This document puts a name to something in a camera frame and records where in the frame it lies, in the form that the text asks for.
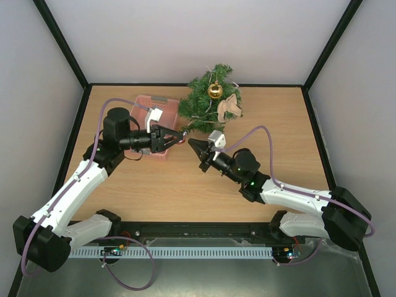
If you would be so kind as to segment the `pink bauble ornament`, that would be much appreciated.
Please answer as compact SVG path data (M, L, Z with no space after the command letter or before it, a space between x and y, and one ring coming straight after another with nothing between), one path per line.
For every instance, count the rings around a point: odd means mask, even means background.
M183 137L182 137L182 139L178 142L178 145L181 145L181 144L185 143L186 137L187 137L187 135L188 135L188 132L187 132L187 131L184 131L184 132L182 133L182 135L183 135Z

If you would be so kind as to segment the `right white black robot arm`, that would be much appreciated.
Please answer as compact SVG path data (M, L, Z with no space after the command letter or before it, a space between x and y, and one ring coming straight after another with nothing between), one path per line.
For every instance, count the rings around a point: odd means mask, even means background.
M281 183L259 171L260 163L248 148L232 156L215 150L214 143L189 139L188 144L200 160L200 169L210 167L241 187L250 202L288 207L290 212L274 216L270 236L284 242L293 236L330 239L343 249L359 251L371 221L371 214L344 187L318 191Z

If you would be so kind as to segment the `small green christmas tree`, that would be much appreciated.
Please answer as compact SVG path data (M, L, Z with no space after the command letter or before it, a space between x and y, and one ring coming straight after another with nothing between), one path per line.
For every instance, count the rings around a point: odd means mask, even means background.
M226 123L243 115L240 89L229 80L232 72L231 66L216 64L190 81L191 92L178 106L178 115L186 120L182 132L223 131Z

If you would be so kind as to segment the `pink perforated plastic basket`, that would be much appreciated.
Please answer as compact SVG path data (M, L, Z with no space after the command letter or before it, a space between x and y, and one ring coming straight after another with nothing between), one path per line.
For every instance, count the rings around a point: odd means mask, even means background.
M150 95L139 95L136 97L135 103L137 105L145 106L147 108L159 108L162 115L159 122L151 121L150 125L158 124L160 126L175 129L178 121L178 106L179 100L155 97ZM146 116L147 112L142 108L132 107L130 115L139 123L143 130L146 130ZM149 149L144 148L143 152L136 152L135 150L125 151L125 157L129 159L138 159L139 157L146 159L153 159L157 161L166 161L169 155L169 150L161 153L151 153Z

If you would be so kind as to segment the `clear led string lights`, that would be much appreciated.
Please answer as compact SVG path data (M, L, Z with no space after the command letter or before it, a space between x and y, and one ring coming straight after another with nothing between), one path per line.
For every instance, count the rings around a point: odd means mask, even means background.
M225 124L243 115L241 91L228 79L233 69L227 64L216 64L200 78L190 82L187 96L187 117L207 123Z

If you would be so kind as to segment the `gold bauble ornament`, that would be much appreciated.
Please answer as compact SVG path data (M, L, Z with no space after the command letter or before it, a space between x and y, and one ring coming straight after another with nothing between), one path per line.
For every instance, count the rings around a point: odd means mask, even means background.
M211 99L219 99L223 95L223 87L222 85L216 80L214 83L210 84L207 90L208 96Z

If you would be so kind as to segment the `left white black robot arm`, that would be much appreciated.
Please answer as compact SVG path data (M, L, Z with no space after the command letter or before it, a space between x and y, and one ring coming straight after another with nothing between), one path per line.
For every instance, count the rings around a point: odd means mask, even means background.
M136 120L127 109L101 111L94 142L74 174L40 210L30 218L20 216L13 224L24 275L28 274L28 261L54 272L76 249L114 233L121 219L107 210L73 225L70 221L93 190L124 160L127 150L160 153L182 141L181 133L158 124L161 115L161 109L149 108L145 127L132 130L130 123Z

